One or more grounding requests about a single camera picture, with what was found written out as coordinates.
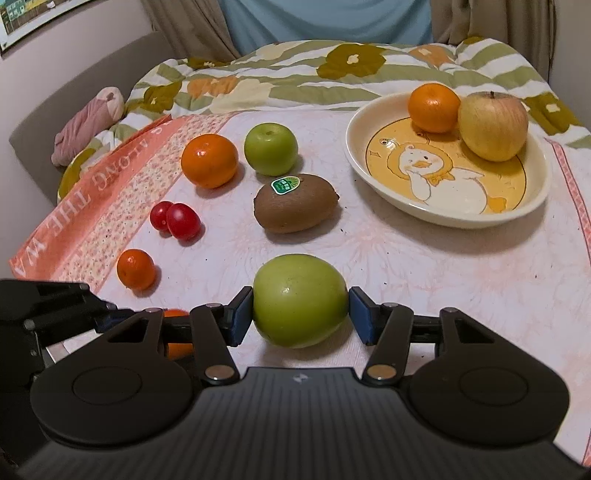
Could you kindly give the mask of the small mandarin orange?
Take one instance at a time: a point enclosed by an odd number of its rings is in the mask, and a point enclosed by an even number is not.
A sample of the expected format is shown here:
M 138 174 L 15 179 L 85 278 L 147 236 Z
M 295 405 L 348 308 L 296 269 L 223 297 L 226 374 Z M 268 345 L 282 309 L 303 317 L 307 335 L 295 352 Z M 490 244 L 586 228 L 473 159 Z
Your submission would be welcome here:
M 116 273 L 126 288 L 135 291 L 148 289 L 156 278 L 152 258 L 140 249 L 123 251 L 117 260 Z
M 188 312 L 181 309 L 167 309 L 164 311 L 165 318 L 176 318 L 187 316 Z M 165 356 L 172 361 L 191 357 L 193 347 L 191 343 L 163 343 L 163 352 Z

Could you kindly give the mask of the large green apple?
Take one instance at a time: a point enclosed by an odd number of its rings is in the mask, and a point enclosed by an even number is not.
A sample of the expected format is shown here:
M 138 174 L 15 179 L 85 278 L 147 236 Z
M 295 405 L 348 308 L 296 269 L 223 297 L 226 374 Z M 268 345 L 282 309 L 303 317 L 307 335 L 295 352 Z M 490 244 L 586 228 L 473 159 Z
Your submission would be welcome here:
M 317 345 L 348 317 L 344 277 L 315 256 L 287 254 L 267 261 L 257 271 L 252 290 L 256 329 L 276 346 Z

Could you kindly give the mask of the red cherry tomato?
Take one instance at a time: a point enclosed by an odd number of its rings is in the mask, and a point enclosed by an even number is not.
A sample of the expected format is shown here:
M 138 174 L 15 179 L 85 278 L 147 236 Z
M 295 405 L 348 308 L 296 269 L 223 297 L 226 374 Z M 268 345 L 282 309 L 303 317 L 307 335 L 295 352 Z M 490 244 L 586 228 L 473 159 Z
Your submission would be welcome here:
M 149 214 L 151 226 L 158 232 L 168 233 L 167 212 L 172 206 L 170 201 L 161 201 L 155 204 Z
M 166 224 L 169 233 L 181 241 L 191 240 L 200 232 L 201 228 L 198 215 L 183 203 L 174 203 L 168 208 Z

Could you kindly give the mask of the brown kiwi with sticker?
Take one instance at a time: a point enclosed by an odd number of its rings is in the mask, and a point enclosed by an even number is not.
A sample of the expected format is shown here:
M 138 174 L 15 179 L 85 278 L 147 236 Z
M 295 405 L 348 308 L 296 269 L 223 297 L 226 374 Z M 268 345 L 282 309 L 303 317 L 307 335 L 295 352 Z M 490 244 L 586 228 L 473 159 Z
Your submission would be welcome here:
M 338 202 L 338 193 L 324 178 L 312 174 L 287 175 L 259 189 L 253 199 L 253 214 L 270 233 L 295 233 L 327 220 Z

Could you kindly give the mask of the large orange on cloth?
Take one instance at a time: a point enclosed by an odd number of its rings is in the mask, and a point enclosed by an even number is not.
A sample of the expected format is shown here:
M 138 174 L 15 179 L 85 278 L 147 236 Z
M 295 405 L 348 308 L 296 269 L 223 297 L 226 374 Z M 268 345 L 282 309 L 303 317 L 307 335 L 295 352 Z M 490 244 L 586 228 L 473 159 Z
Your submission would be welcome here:
M 235 176 L 238 150 L 228 138 L 202 134 L 186 144 L 180 166 L 183 175 L 192 184 L 204 189 L 215 189 Z

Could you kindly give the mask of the small green apple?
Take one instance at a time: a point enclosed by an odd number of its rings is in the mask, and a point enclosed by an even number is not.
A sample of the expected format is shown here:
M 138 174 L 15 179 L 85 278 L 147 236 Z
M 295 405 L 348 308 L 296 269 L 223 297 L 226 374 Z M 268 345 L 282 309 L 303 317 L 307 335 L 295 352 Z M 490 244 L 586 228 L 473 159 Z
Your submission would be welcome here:
M 257 174 L 276 177 L 293 169 L 298 155 L 297 138 L 286 126 L 263 123 L 247 133 L 243 150 Z

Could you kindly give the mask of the grey bed headboard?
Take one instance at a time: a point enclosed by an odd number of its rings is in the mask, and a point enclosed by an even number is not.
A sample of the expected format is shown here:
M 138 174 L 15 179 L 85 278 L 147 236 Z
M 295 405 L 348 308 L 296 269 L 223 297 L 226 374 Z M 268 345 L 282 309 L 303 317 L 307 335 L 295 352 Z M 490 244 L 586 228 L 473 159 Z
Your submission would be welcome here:
M 56 134 L 102 88 L 116 87 L 128 98 L 144 74 L 172 57 L 173 50 L 162 33 L 145 35 L 74 77 L 13 130 L 9 142 L 17 159 L 51 204 L 57 203 L 64 171 L 50 161 Z

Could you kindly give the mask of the pink plush toy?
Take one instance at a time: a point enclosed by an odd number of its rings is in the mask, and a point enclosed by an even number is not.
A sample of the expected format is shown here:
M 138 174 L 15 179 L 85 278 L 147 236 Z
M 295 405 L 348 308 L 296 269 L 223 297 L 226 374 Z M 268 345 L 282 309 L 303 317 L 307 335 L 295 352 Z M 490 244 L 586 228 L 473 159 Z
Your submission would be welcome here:
M 118 122 L 124 112 L 124 99 L 117 87 L 101 89 L 56 134 L 50 160 L 66 167 L 91 139 Z

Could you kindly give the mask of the orange on plate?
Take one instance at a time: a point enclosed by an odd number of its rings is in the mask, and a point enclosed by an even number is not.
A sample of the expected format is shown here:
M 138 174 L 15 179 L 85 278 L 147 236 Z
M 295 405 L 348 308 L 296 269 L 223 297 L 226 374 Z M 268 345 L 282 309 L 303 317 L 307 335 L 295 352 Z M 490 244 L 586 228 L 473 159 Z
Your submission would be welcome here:
M 429 133 L 444 134 L 456 127 L 460 105 L 460 97 L 449 87 L 426 83 L 411 93 L 408 112 L 415 126 Z

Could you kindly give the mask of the large yellow red apple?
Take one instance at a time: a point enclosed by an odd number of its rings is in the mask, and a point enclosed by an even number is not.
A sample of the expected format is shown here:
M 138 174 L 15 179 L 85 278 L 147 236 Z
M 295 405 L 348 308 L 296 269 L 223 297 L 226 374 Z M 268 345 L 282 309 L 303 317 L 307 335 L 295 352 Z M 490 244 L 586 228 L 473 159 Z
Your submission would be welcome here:
M 525 145 L 529 118 L 518 98 L 485 91 L 462 99 L 458 126 L 462 140 L 472 152 L 487 161 L 505 162 Z

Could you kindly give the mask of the green striped floral duvet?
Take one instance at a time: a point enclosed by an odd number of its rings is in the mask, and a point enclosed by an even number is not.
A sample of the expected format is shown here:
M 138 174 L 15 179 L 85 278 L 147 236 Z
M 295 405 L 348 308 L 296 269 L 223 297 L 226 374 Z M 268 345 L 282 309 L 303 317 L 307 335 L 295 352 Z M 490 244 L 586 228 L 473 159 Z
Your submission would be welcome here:
M 331 40 L 260 47 L 229 63 L 167 59 L 132 87 L 122 118 L 103 127 L 70 162 L 57 190 L 65 197 L 92 155 L 117 148 L 162 116 L 246 110 L 352 111 L 381 96 L 440 83 L 460 96 L 494 90 L 519 98 L 540 134 L 578 150 L 590 165 L 590 132 L 538 71 L 511 46 L 472 37 L 457 46 L 417 47 Z

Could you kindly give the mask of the left beige curtain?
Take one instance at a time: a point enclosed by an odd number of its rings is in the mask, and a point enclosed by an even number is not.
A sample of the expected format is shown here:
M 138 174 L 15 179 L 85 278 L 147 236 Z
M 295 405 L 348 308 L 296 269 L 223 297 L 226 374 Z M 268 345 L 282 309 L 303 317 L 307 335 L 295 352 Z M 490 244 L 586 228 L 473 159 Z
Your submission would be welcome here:
M 152 27 L 178 58 L 230 62 L 242 54 L 231 40 L 217 0 L 141 0 Z

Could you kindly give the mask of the beige curtain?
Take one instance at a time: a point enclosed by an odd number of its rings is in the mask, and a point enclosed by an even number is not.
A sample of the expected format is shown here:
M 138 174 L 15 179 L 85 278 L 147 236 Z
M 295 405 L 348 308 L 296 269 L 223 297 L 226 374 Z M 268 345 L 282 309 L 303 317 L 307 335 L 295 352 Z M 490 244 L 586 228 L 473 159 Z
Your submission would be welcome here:
M 458 45 L 471 37 L 502 41 L 548 79 L 556 43 L 557 14 L 551 0 L 433 0 L 433 38 Z
M 230 62 L 242 54 L 231 40 L 217 0 L 141 0 L 152 27 L 178 58 Z

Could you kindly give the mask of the framed houses picture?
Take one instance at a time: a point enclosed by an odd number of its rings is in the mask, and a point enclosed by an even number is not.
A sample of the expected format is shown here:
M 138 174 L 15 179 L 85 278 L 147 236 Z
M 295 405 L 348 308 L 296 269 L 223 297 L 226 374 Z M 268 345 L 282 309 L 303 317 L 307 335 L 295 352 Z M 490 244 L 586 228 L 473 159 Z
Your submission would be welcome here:
M 1 53 L 39 28 L 90 0 L 2 0 L 0 4 Z

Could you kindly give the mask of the blue hanging cloth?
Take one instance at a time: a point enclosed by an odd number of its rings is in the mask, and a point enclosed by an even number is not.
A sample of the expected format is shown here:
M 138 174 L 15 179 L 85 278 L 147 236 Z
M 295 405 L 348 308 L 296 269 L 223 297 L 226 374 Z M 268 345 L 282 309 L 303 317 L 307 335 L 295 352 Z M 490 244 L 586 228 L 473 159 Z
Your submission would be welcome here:
M 242 54 L 297 40 L 403 45 L 434 40 L 431 3 L 425 0 L 226 0 L 219 5 Z

